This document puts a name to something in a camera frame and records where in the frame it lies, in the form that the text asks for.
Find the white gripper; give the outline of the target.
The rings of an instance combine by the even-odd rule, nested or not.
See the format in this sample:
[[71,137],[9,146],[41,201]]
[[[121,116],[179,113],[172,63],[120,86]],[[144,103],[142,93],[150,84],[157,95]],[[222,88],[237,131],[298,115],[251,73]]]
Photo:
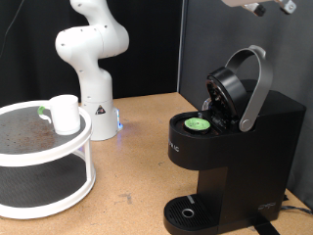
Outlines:
[[[259,3],[274,1],[274,0],[221,0],[229,7],[243,6],[244,9],[252,12],[258,17],[263,17],[266,9]],[[296,5],[292,0],[275,0],[280,8],[286,14],[292,14],[296,10]]]

